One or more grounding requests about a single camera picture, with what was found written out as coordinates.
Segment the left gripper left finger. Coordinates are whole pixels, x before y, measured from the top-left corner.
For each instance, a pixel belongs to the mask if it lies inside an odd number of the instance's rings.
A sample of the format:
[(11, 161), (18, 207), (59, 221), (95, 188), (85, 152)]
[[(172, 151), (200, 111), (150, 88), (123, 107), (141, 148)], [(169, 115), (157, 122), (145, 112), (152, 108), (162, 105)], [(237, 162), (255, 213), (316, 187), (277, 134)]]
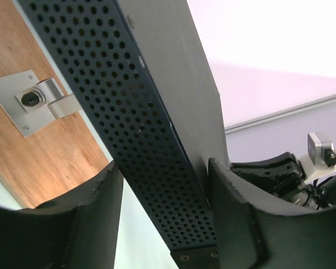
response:
[(122, 195), (111, 162), (36, 208), (0, 207), (0, 268), (113, 268)]

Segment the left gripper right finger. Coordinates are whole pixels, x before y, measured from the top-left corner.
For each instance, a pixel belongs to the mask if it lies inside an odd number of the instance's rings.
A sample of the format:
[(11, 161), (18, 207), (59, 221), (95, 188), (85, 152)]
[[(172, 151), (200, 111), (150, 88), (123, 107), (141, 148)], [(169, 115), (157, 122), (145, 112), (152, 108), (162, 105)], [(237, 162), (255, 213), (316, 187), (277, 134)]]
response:
[(336, 205), (284, 201), (209, 159), (220, 268), (336, 268)]

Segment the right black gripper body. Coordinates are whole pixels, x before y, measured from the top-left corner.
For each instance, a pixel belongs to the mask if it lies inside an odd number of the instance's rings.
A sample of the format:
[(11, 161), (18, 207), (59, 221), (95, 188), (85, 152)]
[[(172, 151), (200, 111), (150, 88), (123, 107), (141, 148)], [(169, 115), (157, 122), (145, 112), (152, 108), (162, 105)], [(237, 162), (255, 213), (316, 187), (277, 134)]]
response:
[(263, 161), (232, 163), (231, 171), (256, 187), (285, 200), (305, 189), (305, 172), (290, 152)]

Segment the dark grey network switch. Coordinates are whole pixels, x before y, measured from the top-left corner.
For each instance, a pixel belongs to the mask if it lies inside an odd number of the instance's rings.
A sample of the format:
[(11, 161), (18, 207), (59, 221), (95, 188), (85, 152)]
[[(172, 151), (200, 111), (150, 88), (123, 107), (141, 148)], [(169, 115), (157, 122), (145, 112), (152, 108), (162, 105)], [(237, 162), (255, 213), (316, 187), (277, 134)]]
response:
[(218, 268), (221, 99), (186, 1), (19, 1), (179, 268)]

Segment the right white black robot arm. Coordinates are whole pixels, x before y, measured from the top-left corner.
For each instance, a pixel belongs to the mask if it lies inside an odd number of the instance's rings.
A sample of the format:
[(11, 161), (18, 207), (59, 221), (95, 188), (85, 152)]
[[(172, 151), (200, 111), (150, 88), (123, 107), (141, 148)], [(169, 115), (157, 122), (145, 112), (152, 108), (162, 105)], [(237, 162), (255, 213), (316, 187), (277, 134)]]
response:
[(295, 155), (285, 152), (277, 157), (250, 163), (232, 163), (240, 178), (287, 202), (321, 210), (336, 205), (336, 175), (319, 183), (305, 183), (304, 166)]

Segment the wooden board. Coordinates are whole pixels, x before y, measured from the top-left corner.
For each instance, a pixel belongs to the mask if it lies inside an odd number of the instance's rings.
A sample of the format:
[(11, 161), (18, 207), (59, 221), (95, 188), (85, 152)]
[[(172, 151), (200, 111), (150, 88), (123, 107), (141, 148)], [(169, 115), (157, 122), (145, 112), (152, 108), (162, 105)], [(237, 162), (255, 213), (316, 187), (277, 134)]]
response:
[[(27, 70), (40, 80), (55, 78), (68, 92), (16, 3), (0, 1), (0, 77)], [(0, 107), (0, 206), (36, 207), (92, 178), (109, 160), (83, 112), (24, 137)]]

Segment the silver metal mounting bracket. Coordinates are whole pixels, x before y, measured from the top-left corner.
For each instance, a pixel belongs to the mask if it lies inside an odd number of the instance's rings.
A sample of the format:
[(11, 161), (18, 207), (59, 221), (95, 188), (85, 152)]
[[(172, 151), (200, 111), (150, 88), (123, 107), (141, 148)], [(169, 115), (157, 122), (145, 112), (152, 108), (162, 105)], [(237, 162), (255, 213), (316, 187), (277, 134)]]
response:
[(64, 94), (55, 78), (39, 81), (32, 70), (0, 77), (0, 106), (24, 137), (81, 110), (75, 95)]

